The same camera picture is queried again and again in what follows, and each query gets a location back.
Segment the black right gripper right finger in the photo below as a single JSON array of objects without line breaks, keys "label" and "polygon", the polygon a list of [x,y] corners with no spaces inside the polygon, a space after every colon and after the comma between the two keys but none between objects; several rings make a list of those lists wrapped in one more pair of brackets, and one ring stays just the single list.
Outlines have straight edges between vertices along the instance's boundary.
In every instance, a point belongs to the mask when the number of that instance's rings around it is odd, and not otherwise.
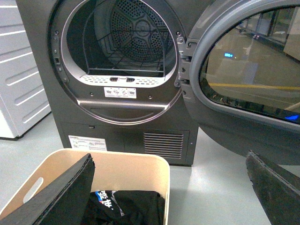
[{"label": "black right gripper right finger", "polygon": [[250,150],[246,167],[253,190],[272,225],[300,223],[300,178]]}]

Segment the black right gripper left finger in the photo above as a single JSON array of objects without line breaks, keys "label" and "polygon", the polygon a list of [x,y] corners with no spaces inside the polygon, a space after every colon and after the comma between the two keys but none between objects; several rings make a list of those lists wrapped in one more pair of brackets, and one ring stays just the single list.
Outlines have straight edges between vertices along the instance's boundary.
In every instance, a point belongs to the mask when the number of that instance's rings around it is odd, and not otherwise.
[{"label": "black right gripper left finger", "polygon": [[2,225],[79,225],[95,173],[86,154],[25,204],[0,220]]}]

